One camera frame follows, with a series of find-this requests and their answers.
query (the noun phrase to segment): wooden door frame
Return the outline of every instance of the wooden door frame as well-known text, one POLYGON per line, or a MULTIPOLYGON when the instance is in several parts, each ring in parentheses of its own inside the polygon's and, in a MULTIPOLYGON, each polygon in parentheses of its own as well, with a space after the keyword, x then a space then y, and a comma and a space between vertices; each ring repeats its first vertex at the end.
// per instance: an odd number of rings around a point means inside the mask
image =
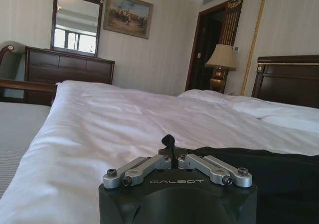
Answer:
POLYGON ((196 32, 195 32, 195 37, 194 37, 194 42, 193 42, 193 49, 192 49, 192 52, 191 52, 191 58, 190 58, 190 63, 189 63, 189 67, 188 67, 188 74, 187 74, 187 80, 186 80, 186 86, 185 86, 185 90, 188 90, 188 87, 189 87, 189 81, 190 81, 190 74, 191 74, 191 70, 193 68, 193 64, 194 64, 194 61, 196 59, 196 47, 197 47, 197 41, 198 41, 198 37, 199 37, 199 29, 200 29, 200 24, 201 24, 201 21, 202 21, 202 18, 210 13, 213 13, 213 12, 217 12, 219 10, 223 10, 223 9, 226 9, 227 8, 227 5, 228 5, 228 1, 225 1, 221 4, 218 4, 216 6, 213 6, 209 9, 206 9, 204 11, 201 11, 199 14, 198 14, 198 20, 197 20, 197 25, 196 25, 196 32))

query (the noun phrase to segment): pillow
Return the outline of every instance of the pillow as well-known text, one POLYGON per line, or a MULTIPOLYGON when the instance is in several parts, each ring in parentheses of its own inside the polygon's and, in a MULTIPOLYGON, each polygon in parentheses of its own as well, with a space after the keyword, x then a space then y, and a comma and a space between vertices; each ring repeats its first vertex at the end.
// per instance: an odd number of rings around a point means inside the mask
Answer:
POLYGON ((182 93, 178 97, 193 98, 221 105, 228 104, 228 101, 226 100, 227 95, 221 94, 216 91, 189 90, 182 93))
POLYGON ((319 110, 268 102, 252 97, 228 97, 228 105, 264 122, 319 133, 319 110))

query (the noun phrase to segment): lamp base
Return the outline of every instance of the lamp base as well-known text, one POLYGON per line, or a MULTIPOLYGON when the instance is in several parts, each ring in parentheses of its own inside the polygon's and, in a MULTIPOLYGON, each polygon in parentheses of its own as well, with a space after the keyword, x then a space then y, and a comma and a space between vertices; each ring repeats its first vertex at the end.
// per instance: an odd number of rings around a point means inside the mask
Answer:
POLYGON ((213 76, 210 79, 210 89, 223 94, 225 91, 227 75, 228 69, 222 67, 214 68, 213 76))

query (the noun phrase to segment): wooden headboard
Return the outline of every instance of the wooden headboard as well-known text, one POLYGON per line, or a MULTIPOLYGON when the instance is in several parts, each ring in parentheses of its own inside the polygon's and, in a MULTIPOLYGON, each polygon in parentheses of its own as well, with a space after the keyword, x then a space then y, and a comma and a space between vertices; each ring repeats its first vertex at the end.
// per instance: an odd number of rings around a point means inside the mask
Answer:
POLYGON ((252 97, 319 108, 319 55, 259 57, 252 97))

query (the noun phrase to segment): doorway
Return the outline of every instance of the doorway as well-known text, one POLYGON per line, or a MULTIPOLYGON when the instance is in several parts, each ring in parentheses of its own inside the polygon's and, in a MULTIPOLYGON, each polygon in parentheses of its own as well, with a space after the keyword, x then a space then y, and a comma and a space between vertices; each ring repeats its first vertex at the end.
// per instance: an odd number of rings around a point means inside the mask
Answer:
POLYGON ((206 62, 219 44, 227 2, 202 11, 198 15, 196 34, 185 90, 209 90, 213 68, 206 62))

